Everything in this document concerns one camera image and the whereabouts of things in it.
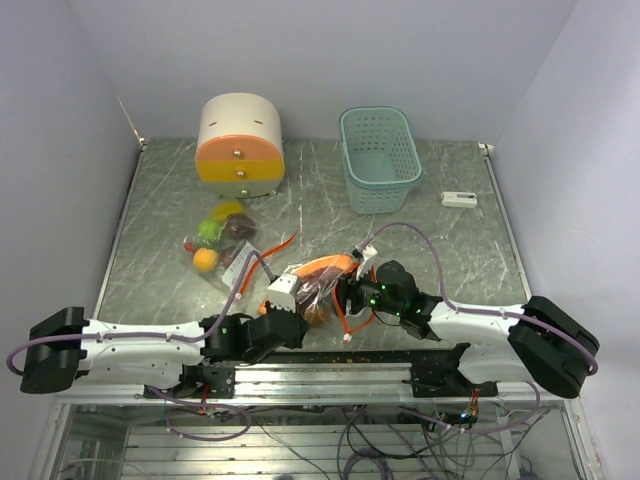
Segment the zip bag with fake food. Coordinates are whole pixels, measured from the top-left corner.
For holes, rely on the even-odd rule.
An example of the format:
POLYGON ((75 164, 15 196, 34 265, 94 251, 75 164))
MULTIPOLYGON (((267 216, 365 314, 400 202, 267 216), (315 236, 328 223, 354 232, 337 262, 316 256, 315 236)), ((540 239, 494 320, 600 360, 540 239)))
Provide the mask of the zip bag with fake food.
MULTIPOLYGON (((355 333, 374 321, 375 314, 370 313, 360 324, 352 326, 349 324, 352 314, 343 314, 337 305, 338 280, 343 277, 355 278, 357 266, 358 258, 335 254, 317 258, 285 273, 295 274, 301 279, 296 294, 297 311, 308 322, 309 329, 337 323, 341 327, 342 341, 349 343, 355 333)), ((364 278, 375 278, 374 267, 364 278)), ((265 297, 259 309, 260 315, 266 312, 266 303, 265 297)))

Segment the zip bag with fruit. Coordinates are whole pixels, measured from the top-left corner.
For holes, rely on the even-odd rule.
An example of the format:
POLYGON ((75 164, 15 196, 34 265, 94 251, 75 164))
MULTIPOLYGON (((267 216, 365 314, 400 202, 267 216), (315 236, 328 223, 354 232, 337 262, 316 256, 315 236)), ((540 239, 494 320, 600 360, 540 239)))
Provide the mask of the zip bag with fruit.
POLYGON ((238 274, 247 255, 256 251, 269 259, 296 239, 292 230, 256 208, 237 199, 222 197, 196 218, 188 234, 178 242, 177 258, 192 276, 207 283, 217 293, 229 294, 240 284, 241 299, 260 268, 252 259, 246 273, 238 274))

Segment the light blue plastic basket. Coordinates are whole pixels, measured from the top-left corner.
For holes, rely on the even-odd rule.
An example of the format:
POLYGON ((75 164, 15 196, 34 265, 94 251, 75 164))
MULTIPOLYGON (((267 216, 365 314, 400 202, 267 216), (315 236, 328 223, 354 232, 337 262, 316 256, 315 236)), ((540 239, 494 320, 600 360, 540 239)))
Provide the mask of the light blue plastic basket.
POLYGON ((399 211, 424 171, 406 116, 387 107, 358 107, 339 119, 346 191, 360 215, 399 211))

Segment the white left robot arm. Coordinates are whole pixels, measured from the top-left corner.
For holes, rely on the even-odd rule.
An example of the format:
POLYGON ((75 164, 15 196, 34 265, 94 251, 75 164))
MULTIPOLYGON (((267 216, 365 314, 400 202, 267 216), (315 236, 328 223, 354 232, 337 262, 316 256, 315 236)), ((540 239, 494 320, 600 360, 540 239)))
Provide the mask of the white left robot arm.
POLYGON ((298 312, 266 307, 171 325, 119 325, 68 307, 29 333, 20 390, 59 393, 75 385, 144 385, 192 397, 209 363, 253 365, 277 349, 299 349, 309 329, 298 312))

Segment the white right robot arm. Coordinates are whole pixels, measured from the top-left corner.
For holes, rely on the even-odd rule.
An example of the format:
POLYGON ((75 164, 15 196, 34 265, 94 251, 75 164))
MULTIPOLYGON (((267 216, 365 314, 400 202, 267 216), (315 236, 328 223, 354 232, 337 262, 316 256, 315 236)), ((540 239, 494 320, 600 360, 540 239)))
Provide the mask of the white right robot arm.
POLYGON ((442 387, 455 396, 484 383, 535 382, 574 399, 596 372, 599 341, 543 296, 501 307, 454 304, 420 291, 399 262, 388 261, 368 270, 356 265, 342 274, 333 301, 342 320, 367 308, 395 317, 418 340, 460 345, 459 360, 440 373, 442 387))

